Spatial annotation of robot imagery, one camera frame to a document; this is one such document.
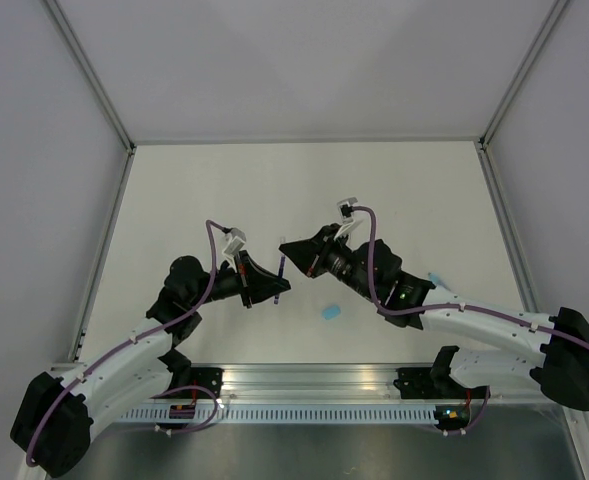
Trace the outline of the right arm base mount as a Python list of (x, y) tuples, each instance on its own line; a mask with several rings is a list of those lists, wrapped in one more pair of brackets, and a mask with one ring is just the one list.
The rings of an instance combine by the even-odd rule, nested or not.
[(458, 346), (444, 346), (429, 367), (398, 368), (393, 386), (404, 400), (483, 399), (485, 387), (463, 387), (450, 377), (450, 364), (459, 351)]

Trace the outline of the blue marker cap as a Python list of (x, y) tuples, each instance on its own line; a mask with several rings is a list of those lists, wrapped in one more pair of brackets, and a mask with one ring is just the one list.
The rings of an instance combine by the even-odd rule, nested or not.
[(428, 273), (428, 279), (436, 286), (440, 286), (442, 288), (448, 288), (446, 282), (435, 272)]

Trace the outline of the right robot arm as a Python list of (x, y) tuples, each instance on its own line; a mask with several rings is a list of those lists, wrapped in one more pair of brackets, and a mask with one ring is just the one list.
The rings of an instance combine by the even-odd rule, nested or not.
[(399, 328), (443, 332), (489, 346), (474, 352), (440, 349), (429, 373), (431, 388), (450, 397), (481, 387), (537, 389), (548, 399), (589, 411), (589, 323), (562, 307), (555, 315), (474, 305), (402, 269), (381, 239), (351, 249), (336, 224), (313, 237), (280, 245), (280, 252), (309, 278), (330, 274)]

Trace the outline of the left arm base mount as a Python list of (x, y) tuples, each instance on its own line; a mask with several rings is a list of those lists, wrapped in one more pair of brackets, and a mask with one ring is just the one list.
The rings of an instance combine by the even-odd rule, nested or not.
[(194, 366), (182, 353), (175, 349), (159, 357), (166, 370), (171, 374), (167, 390), (161, 399), (188, 399), (195, 403), (199, 399), (209, 399), (208, 392), (220, 397), (224, 384), (224, 370), (219, 367)]

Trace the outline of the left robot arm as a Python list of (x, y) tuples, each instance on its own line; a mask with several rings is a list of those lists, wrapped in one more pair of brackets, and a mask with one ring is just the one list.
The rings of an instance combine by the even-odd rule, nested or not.
[(250, 308), (290, 290), (282, 276), (242, 250), (206, 272), (193, 256), (174, 260), (156, 301), (121, 345), (55, 375), (42, 372), (27, 386), (10, 430), (30, 467), (58, 478), (117, 418), (165, 393), (179, 398), (191, 386), (191, 362), (177, 351), (200, 324), (198, 302), (239, 297)]

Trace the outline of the purple gel pen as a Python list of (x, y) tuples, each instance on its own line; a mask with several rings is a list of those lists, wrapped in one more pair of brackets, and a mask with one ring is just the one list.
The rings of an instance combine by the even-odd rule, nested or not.
[[(280, 256), (279, 260), (279, 268), (278, 268), (278, 278), (279, 281), (284, 279), (284, 269), (285, 269), (286, 257), (284, 255)], [(281, 291), (277, 292), (274, 296), (273, 303), (274, 305), (278, 305), (280, 301)]]

